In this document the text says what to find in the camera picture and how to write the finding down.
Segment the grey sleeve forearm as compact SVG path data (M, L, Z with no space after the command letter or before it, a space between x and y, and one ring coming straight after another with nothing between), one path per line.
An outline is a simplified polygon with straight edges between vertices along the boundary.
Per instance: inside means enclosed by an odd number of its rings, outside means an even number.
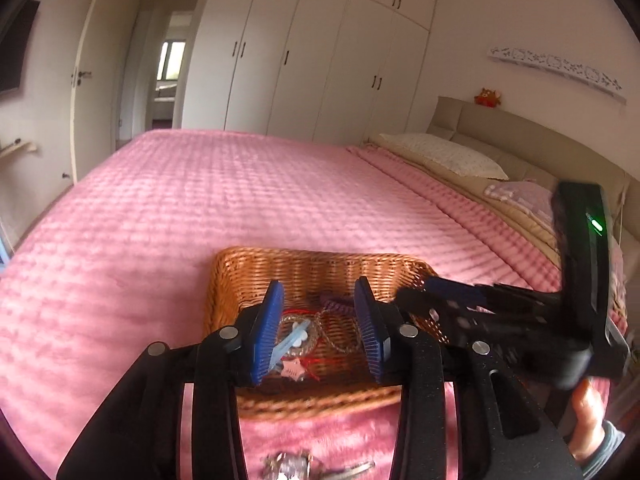
M618 430L612 422L602 422L604 437L599 446L582 462L582 478L592 480L611 460L625 440L626 434Z

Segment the right hand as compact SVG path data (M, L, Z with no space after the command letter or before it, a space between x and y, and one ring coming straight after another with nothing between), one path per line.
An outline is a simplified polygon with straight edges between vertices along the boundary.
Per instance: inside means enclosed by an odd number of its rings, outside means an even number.
M568 448L577 463L584 464L597 451L605 437L605 406L590 379L584 379L572 394L576 426Z

